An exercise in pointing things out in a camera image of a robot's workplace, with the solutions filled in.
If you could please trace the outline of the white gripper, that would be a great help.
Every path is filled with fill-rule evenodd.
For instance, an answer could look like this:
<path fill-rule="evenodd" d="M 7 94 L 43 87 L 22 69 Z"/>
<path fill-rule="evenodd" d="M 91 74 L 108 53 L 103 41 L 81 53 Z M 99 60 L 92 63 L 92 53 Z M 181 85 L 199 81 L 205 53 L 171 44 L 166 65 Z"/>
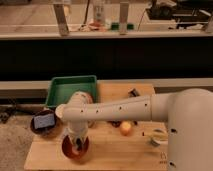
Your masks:
<path fill-rule="evenodd" d="M 84 140 L 88 132 L 88 123 L 87 122 L 69 122 L 68 123 L 68 132 L 69 137 L 72 140 L 76 140 L 76 149 L 81 151 L 83 144 L 81 140 Z"/>

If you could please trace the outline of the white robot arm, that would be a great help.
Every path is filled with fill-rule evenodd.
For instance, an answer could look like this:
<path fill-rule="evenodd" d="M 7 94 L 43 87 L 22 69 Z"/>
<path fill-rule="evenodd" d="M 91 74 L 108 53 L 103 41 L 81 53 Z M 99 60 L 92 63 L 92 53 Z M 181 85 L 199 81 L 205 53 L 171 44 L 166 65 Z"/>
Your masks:
<path fill-rule="evenodd" d="M 213 92 L 187 89 L 96 104 L 67 104 L 71 122 L 133 120 L 168 123 L 168 171 L 213 171 Z"/>

